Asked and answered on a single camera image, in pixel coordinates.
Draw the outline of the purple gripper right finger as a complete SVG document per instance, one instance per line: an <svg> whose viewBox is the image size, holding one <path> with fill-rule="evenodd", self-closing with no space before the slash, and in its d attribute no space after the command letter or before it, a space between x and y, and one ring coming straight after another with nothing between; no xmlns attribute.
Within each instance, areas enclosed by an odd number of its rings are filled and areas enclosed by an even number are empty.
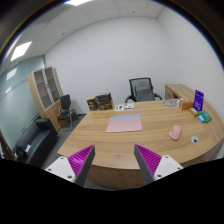
<svg viewBox="0 0 224 224"><path fill-rule="evenodd" d="M171 156L159 154L138 144L134 146L134 155L140 167L145 184L160 180L182 169Z"/></svg>

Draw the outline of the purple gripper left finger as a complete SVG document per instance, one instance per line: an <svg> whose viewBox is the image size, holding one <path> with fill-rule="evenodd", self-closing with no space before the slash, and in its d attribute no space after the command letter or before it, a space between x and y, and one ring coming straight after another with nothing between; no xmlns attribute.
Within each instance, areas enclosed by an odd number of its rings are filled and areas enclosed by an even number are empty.
<svg viewBox="0 0 224 224"><path fill-rule="evenodd" d="M90 145L69 157L60 156L46 168L46 171L78 186L83 186L94 157L95 146Z"/></svg>

